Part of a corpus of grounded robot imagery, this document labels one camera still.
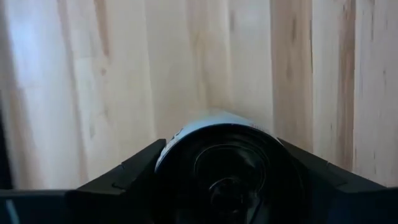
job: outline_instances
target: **wooden wall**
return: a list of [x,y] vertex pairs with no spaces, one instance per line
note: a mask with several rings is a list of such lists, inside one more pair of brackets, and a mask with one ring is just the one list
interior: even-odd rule
[[77,187],[208,108],[398,185],[398,1],[0,3],[20,188]]

